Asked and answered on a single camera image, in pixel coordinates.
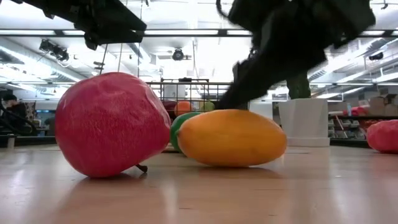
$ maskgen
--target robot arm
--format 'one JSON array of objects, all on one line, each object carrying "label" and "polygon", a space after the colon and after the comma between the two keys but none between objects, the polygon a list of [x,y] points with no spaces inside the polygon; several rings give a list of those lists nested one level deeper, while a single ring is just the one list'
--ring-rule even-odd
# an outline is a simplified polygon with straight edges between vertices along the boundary
[{"label": "robot arm", "polygon": [[88,48],[101,44],[141,42],[147,26],[119,0],[12,0],[42,9],[45,16],[61,17],[85,32]]},{"label": "robot arm", "polygon": [[236,64],[238,77],[218,109],[235,108],[267,94],[278,82],[326,60],[324,49],[340,48],[376,23],[369,0],[235,0],[228,15],[253,33],[256,51]]}]

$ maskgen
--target red object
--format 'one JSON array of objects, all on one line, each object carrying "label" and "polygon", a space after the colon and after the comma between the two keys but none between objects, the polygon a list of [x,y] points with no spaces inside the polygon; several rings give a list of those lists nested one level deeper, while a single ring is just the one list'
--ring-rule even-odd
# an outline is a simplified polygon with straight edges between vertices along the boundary
[{"label": "red object", "polygon": [[177,117],[174,113],[175,105],[177,105],[177,102],[174,100],[163,101],[163,106],[166,109],[167,113],[169,114],[171,120],[174,120]]},{"label": "red object", "polygon": [[186,114],[186,113],[191,112],[192,109],[193,109],[193,106],[192,106],[192,104],[190,102],[188,102],[188,101],[179,101],[177,103],[177,105],[175,105],[174,114],[176,116],[180,116],[182,114]]},{"label": "red object", "polygon": [[372,124],[367,132],[368,144],[381,153],[398,154],[398,120]]},{"label": "red object", "polygon": [[106,73],[78,82],[61,97],[55,138],[78,172],[110,177],[162,152],[170,118],[142,80]]},{"label": "red object", "polygon": [[[366,109],[361,106],[355,106],[355,107],[351,108],[352,116],[364,116],[367,114],[368,114],[368,111],[366,111]],[[347,110],[343,110],[343,115],[348,116]]]}]

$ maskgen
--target security camera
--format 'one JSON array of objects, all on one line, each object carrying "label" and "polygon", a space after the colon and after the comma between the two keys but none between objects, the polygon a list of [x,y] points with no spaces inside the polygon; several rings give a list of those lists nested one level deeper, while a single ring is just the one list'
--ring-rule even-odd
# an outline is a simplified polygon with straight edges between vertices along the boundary
[{"label": "security camera", "polygon": [[182,49],[175,49],[172,58],[173,60],[183,60],[184,53],[182,53]]},{"label": "security camera", "polygon": [[57,44],[53,44],[49,40],[42,40],[39,50],[43,51],[43,53],[50,54],[61,62],[69,60],[67,49],[62,48]]},{"label": "security camera", "polygon": [[369,56],[369,60],[371,60],[371,61],[373,61],[373,60],[381,60],[383,58],[384,58],[383,52],[380,52],[378,54]]}]

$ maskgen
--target cable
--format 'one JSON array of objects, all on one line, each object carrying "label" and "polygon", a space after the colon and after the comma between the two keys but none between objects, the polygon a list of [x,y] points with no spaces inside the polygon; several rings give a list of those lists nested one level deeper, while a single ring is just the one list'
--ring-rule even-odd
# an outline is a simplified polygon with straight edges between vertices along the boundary
[{"label": "cable", "polygon": [[[139,19],[142,20],[142,7],[144,5],[144,0],[141,0],[141,10],[139,12]],[[139,73],[140,73],[140,69],[139,69],[139,61],[140,61],[140,56],[141,56],[141,43],[138,43],[138,55],[137,55],[137,77],[139,78]]]},{"label": "cable", "polygon": [[15,117],[15,118],[17,118],[19,120],[23,120],[25,123],[29,124],[29,126],[31,126],[31,128],[32,128],[30,130],[30,132],[21,131],[21,130],[18,130],[17,128],[13,127],[12,125],[10,125],[5,119],[0,118],[0,123],[3,124],[8,129],[10,129],[13,134],[20,134],[20,135],[23,135],[23,136],[35,136],[35,135],[37,135],[37,129],[36,129],[34,123],[30,122],[26,118],[23,118],[23,117],[21,117],[21,116],[19,116],[17,114],[14,114],[14,113],[8,111],[7,109],[5,109],[3,107],[2,103],[0,103],[0,110],[2,110],[3,113],[8,114],[9,116],[13,116],[13,117]]},{"label": "cable", "polygon": [[122,63],[122,50],[123,50],[123,43],[120,44],[118,72],[120,72],[120,64]]},{"label": "cable", "polygon": [[225,19],[228,18],[228,15],[223,12],[223,8],[221,7],[221,0],[216,0],[216,7],[217,7],[217,12],[224,17]]},{"label": "cable", "polygon": [[102,71],[104,70],[104,62],[105,62],[105,56],[106,52],[108,51],[108,44],[105,46],[105,51],[104,51],[104,57],[102,58],[102,64],[101,64],[101,70],[99,71],[99,74],[102,74]]},{"label": "cable", "polygon": [[57,63],[59,64],[59,65],[61,65],[63,68],[67,68],[67,67],[69,67],[71,64],[72,64],[72,62],[70,62],[68,65],[63,65],[61,62],[59,62],[59,61],[57,61]]}]

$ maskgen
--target cardboard box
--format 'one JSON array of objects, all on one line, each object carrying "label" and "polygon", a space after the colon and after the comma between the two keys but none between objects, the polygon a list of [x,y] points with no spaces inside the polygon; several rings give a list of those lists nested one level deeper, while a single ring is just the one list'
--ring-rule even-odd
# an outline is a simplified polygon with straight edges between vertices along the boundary
[{"label": "cardboard box", "polygon": [[396,94],[373,97],[369,100],[369,113],[374,116],[398,116]]}]

